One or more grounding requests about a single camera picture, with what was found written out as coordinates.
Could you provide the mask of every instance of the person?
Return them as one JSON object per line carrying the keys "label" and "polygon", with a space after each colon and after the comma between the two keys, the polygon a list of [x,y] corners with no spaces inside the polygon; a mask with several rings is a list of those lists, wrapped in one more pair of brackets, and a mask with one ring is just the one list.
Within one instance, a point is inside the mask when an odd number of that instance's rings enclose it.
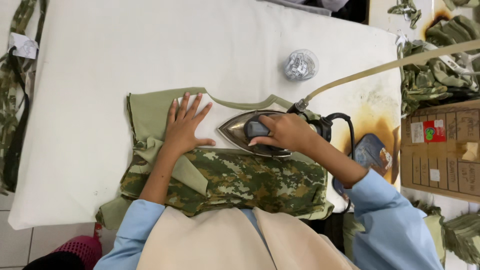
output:
{"label": "person", "polygon": [[345,187],[355,218],[366,231],[353,241],[354,263],[328,238],[285,213],[221,209],[187,218],[165,208],[177,159],[195,147],[215,145],[197,139],[197,125],[212,107],[195,116],[202,95],[187,110],[186,93],[178,113],[169,109],[165,142],[140,198],[128,209],[113,250],[95,270],[116,269],[443,269],[422,211],[414,208],[373,170],[367,170],[317,135],[295,114],[262,116],[272,136],[266,144],[298,151],[325,167]]}

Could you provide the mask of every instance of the person's left hand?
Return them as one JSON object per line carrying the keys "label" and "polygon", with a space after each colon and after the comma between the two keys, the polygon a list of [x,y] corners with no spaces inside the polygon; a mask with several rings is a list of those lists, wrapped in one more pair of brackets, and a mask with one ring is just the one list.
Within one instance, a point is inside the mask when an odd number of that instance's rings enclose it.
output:
{"label": "person's left hand", "polygon": [[172,105],[168,111],[167,132],[165,135],[165,142],[161,149],[173,152],[177,156],[191,151],[195,147],[215,145],[215,141],[212,139],[197,139],[195,137],[195,129],[197,129],[198,124],[210,111],[212,103],[208,103],[207,106],[205,106],[205,108],[199,114],[197,114],[197,116],[195,116],[198,105],[200,104],[200,100],[202,99],[202,93],[198,93],[197,98],[187,111],[189,98],[190,93],[185,93],[176,118],[176,100],[172,102]]}

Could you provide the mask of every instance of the person's right hand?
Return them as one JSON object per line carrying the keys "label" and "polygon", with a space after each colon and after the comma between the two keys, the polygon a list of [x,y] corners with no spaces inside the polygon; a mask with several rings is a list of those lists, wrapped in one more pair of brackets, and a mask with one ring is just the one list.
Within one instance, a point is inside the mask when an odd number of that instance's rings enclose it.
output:
{"label": "person's right hand", "polygon": [[271,131],[272,136],[255,137],[250,141],[250,146],[256,144],[272,145],[305,153],[312,140],[320,137],[305,120],[294,113],[262,115],[259,120]]}

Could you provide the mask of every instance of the pink plastic basket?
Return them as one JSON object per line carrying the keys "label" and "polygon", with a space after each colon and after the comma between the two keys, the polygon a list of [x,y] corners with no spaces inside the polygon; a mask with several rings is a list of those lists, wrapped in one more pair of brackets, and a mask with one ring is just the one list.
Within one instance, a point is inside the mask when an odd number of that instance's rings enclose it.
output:
{"label": "pink plastic basket", "polygon": [[97,239],[90,236],[72,238],[53,252],[58,251],[68,251],[76,254],[84,263],[85,270],[92,270],[102,257],[102,245]]}

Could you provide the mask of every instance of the cardboard box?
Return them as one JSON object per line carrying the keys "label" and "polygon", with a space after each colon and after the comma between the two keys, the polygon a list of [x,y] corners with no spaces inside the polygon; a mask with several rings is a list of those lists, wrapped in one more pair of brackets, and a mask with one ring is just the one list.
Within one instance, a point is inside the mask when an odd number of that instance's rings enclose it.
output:
{"label": "cardboard box", "polygon": [[420,109],[402,119],[402,186],[480,203],[479,122],[480,100]]}

